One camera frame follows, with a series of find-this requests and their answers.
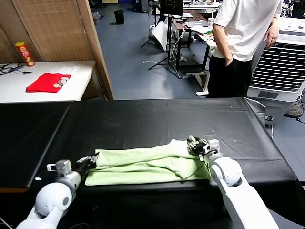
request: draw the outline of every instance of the man's hand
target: man's hand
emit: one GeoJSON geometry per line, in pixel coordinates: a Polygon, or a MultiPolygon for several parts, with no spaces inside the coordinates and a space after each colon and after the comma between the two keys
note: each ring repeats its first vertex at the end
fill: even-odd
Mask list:
{"type": "Polygon", "coordinates": [[[233,56],[231,56],[230,58],[226,58],[225,59],[225,66],[229,66],[233,61],[233,56]]]}
{"type": "Polygon", "coordinates": [[[271,25],[264,37],[264,41],[267,41],[267,45],[266,45],[267,48],[275,45],[275,42],[278,38],[279,31],[280,31],[280,25],[279,25],[278,19],[273,18],[271,25]]]}

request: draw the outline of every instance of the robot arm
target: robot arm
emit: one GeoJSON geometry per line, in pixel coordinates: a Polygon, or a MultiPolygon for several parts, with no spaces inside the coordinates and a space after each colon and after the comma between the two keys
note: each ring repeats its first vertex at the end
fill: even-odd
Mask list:
{"type": "Polygon", "coordinates": [[[279,228],[257,191],[244,177],[239,163],[219,153],[218,140],[206,141],[191,136],[188,142],[189,151],[209,167],[211,182],[219,187],[235,228],[279,228]]]}
{"type": "Polygon", "coordinates": [[[89,169],[96,167],[97,156],[98,154],[94,154],[78,160],[74,170],[69,160],[47,165],[48,171],[56,171],[59,176],[56,182],[46,185],[39,191],[34,207],[17,229],[56,229],[89,169]]]}

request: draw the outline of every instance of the black trash can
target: black trash can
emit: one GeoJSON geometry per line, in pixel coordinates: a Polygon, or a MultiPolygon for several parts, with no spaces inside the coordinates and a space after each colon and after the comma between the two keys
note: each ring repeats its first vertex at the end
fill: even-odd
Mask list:
{"type": "Polygon", "coordinates": [[[115,20],[118,25],[124,24],[124,11],[117,10],[114,12],[115,20]]]}

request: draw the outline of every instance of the red can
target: red can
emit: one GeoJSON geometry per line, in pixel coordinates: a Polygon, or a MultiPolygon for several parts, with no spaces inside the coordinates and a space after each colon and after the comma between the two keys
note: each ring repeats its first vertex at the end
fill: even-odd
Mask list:
{"type": "Polygon", "coordinates": [[[34,61],[33,57],[31,56],[31,54],[24,42],[18,42],[15,44],[15,46],[17,47],[18,51],[22,55],[27,66],[35,65],[35,61],[34,61]]]}

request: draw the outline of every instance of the blue floor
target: blue floor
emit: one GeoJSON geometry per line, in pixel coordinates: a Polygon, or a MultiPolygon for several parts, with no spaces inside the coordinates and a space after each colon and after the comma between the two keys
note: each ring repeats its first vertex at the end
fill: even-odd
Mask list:
{"type": "MultiPolygon", "coordinates": [[[[196,98],[196,92],[201,89],[194,78],[179,80],[167,70],[166,65],[148,71],[154,63],[143,64],[148,60],[159,62],[167,55],[163,50],[149,44],[141,48],[148,40],[149,26],[154,23],[153,16],[148,19],[146,13],[134,12],[132,5],[128,3],[108,5],[107,8],[96,11],[104,16],[96,29],[115,99],[196,98]],[[124,10],[125,24],[115,24],[115,10],[124,10]]],[[[196,43],[190,49],[182,48],[182,55],[189,62],[192,60],[192,53],[196,54],[198,61],[203,61],[205,45],[196,43]]]]}
{"type": "MultiPolygon", "coordinates": [[[[166,57],[162,50],[141,45],[148,39],[149,26],[154,19],[146,13],[137,13],[129,3],[108,5],[105,9],[95,9],[104,16],[96,25],[103,55],[117,100],[197,98],[200,87],[194,78],[179,80],[165,66],[148,68],[166,57]],[[124,25],[116,25],[114,11],[124,10],[124,25]]],[[[203,61],[205,45],[195,41],[190,49],[182,48],[182,56],[191,63],[193,54],[198,62],[203,61]]],[[[295,119],[283,117],[273,127],[273,140],[286,158],[288,164],[301,181],[305,181],[305,124],[295,119]]],[[[273,213],[280,228],[301,229],[281,216],[273,213]]]]}

